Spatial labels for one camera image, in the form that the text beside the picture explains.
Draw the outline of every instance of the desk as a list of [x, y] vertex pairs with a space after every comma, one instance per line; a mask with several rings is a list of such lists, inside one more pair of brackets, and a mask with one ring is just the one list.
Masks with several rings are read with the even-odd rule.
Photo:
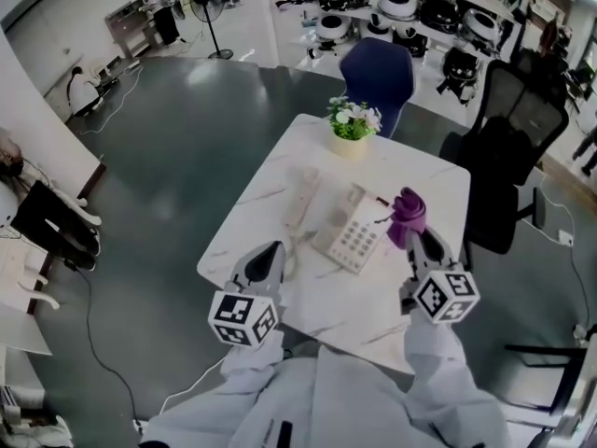
[[[327, 150], [331, 130], [323, 119], [299, 115], [263, 162], [197, 265], [206, 279], [223, 287], [238, 259], [257, 245], [281, 240], [288, 248], [282, 216], [293, 197], [292, 174], [313, 166], [326, 175], [354, 181], [392, 201], [404, 186], [427, 204], [427, 221], [459, 254], [468, 204], [469, 173], [458, 166], [371, 136], [368, 154], [349, 162]], [[333, 205], [322, 184], [300, 232], [316, 231]], [[322, 343], [398, 371], [412, 372], [404, 358], [398, 289], [412, 270], [406, 253], [384, 238], [360, 275], [339, 268], [309, 244], [298, 249], [294, 280], [282, 285], [283, 321]]]

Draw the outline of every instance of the flower pot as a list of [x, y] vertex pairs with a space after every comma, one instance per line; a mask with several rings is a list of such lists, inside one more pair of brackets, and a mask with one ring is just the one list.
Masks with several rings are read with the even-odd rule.
[[350, 139], [343, 139], [332, 131], [330, 140], [330, 150], [340, 156], [351, 161], [362, 160], [367, 153], [367, 137], [362, 137], [356, 141]]

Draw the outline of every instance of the black office chair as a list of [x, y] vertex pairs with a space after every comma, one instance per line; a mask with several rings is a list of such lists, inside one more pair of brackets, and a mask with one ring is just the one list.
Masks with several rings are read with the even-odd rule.
[[545, 204], [535, 188], [533, 203], [519, 211], [517, 186], [526, 182], [546, 149], [568, 125], [566, 86], [538, 55], [522, 51], [515, 64], [492, 61], [487, 68], [479, 114], [464, 136], [450, 133], [440, 158], [471, 174], [465, 227], [465, 265], [470, 243], [506, 254], [517, 222], [533, 216], [544, 225]]

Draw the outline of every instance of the black stand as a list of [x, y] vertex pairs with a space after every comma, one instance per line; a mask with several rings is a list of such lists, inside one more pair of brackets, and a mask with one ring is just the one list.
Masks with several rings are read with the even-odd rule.
[[207, 24], [209, 25], [209, 31], [212, 34], [212, 39], [214, 40], [215, 45], [215, 52], [209, 55], [208, 58], [211, 59], [219, 59], [219, 60], [229, 60], [232, 58], [234, 54], [231, 49], [220, 49], [217, 45], [217, 41], [215, 40], [215, 33], [214, 28], [212, 27], [212, 19], [209, 18], [209, 13], [207, 11], [207, 0], [202, 0], [201, 4], [203, 5], [203, 11], [205, 12], [205, 19], [207, 20]]

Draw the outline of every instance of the electric fan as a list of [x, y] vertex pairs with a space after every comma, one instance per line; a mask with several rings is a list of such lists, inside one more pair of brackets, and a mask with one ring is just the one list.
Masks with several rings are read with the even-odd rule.
[[209, 55], [209, 58], [229, 60], [234, 54], [231, 49], [220, 49], [215, 40], [214, 27], [212, 26], [212, 21], [221, 15], [225, 4], [225, 0], [190, 0], [190, 7], [193, 13], [199, 20], [209, 25], [209, 31], [214, 40], [215, 52]]

